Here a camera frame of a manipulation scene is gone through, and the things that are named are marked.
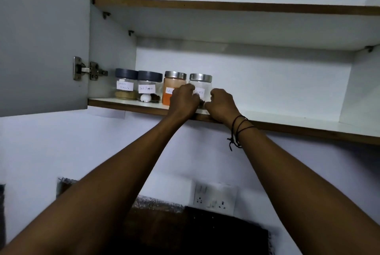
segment cabinet door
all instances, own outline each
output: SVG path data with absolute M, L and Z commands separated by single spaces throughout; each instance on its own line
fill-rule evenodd
M 0 117 L 87 108 L 90 0 L 0 0 Z

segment metal hinge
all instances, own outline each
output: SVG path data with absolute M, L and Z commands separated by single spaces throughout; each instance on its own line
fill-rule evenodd
M 82 63 L 82 58 L 74 57 L 74 80 L 82 80 L 82 75 L 88 73 L 90 80 L 97 81 L 100 76 L 108 76 L 108 71 L 104 71 L 99 68 L 99 64 L 90 62 L 90 67 L 86 68 L 86 65 Z

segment wooden shelf edge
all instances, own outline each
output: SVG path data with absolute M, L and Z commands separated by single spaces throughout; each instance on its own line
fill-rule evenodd
M 263 11 L 291 12 L 304 14 L 345 14 L 360 16 L 380 16 L 380 7 L 347 6 L 347 5 L 307 5 L 286 3 L 239 3 L 239 2 L 206 2 L 183 0 L 92 0 L 92 3 L 103 9 L 109 6 L 145 7 L 145 8 L 179 8 L 194 10 L 219 11 Z
M 94 99 L 88 99 L 88 106 L 123 110 L 123 111 L 150 114 L 150 115 L 166 116 L 168 114 L 168 110 L 166 109 L 127 105 L 127 104 L 106 102 L 106 101 L 100 101 L 100 100 L 94 100 Z M 218 121 L 211 118 L 210 115 L 195 114 L 191 119 L 195 121 L 203 121 L 203 122 L 220 124 Z M 349 133 L 343 133 L 343 132 L 319 130 L 319 129 L 289 126 L 289 125 L 276 124 L 276 123 L 259 122 L 259 121 L 251 121 L 251 122 L 257 128 L 261 130 L 265 130 L 265 131 L 282 132 L 282 133 L 288 133 L 288 134 L 294 134 L 294 135 L 311 136 L 311 137 L 318 137 L 318 138 L 332 139 L 332 140 L 342 140 L 342 141 L 365 143 L 365 144 L 371 144 L 371 145 L 380 145 L 380 137 L 349 134 Z

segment paper label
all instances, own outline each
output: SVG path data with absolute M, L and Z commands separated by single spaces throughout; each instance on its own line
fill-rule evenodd
M 204 97 L 204 89 L 203 88 L 195 88 L 193 94 L 198 94 L 199 98 L 203 99 Z
M 173 95 L 173 91 L 174 91 L 174 88 L 166 87 L 166 91 L 165 91 L 165 93 L 166 93 L 166 94 L 171 94 L 171 95 Z
M 139 85 L 139 94 L 156 93 L 156 85 Z
M 133 83 L 120 80 L 116 82 L 116 88 L 123 91 L 133 91 Z

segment hand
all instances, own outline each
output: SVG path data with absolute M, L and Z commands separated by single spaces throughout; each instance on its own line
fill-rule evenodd
M 211 102 L 205 103 L 204 107 L 215 120 L 222 122 L 229 129 L 233 120 L 240 115 L 232 95 L 223 89 L 213 89 L 211 91 Z
M 173 95 L 170 97 L 168 116 L 186 122 L 194 115 L 200 100 L 198 94 L 193 94 L 194 89 L 195 86 L 192 84 L 174 89 Z

